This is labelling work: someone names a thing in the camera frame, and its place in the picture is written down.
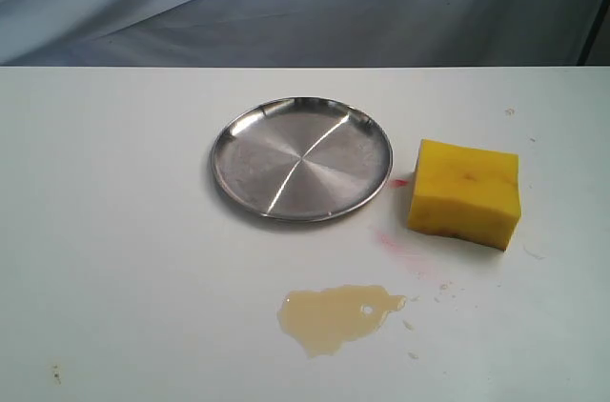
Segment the round stainless steel plate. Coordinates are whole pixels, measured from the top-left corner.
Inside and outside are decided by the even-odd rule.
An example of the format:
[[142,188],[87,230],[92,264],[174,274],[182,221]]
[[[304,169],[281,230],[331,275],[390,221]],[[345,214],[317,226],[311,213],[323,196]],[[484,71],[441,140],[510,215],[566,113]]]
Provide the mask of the round stainless steel plate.
[[214,140],[210,168],[221,193],[243,211],[314,223],[356,211],[385,186],[393,150],[367,113],[320,97],[261,104]]

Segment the black backdrop stand pole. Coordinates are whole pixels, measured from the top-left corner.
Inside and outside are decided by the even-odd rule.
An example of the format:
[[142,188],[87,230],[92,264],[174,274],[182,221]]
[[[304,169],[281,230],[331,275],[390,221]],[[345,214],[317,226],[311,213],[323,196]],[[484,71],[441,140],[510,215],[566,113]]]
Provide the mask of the black backdrop stand pole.
[[599,35],[602,23],[604,21],[604,18],[606,16],[608,9],[609,9],[609,0],[601,0],[599,8],[596,12],[594,20],[590,26],[590,29],[587,32],[585,41],[584,41],[582,48],[580,50],[580,53],[579,53],[579,57],[577,60],[577,65],[579,67],[584,66],[586,64],[587,59],[590,55],[590,52],[595,45],[595,42]]

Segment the brown liquid spill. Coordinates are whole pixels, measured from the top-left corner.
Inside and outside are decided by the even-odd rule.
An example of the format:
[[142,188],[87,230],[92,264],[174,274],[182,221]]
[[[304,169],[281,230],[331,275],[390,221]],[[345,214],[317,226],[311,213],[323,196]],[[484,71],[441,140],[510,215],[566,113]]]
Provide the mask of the brown liquid spill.
[[376,332],[390,313],[401,311],[404,295],[378,285],[344,285],[322,291],[291,291],[277,312],[280,329],[309,358],[337,353],[346,342]]

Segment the yellow sponge block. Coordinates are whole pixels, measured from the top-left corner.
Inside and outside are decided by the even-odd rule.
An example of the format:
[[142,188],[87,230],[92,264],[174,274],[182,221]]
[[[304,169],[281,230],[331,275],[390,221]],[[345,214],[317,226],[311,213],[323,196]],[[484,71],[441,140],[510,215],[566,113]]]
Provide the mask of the yellow sponge block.
[[408,229],[506,251],[520,218],[516,154],[420,142]]

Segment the white backdrop cloth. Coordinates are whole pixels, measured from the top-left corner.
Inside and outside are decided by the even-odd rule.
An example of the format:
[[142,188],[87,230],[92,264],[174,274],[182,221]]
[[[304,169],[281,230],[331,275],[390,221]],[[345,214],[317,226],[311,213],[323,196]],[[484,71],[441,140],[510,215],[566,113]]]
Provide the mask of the white backdrop cloth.
[[1,62],[60,67],[572,65],[600,0],[1,0]]

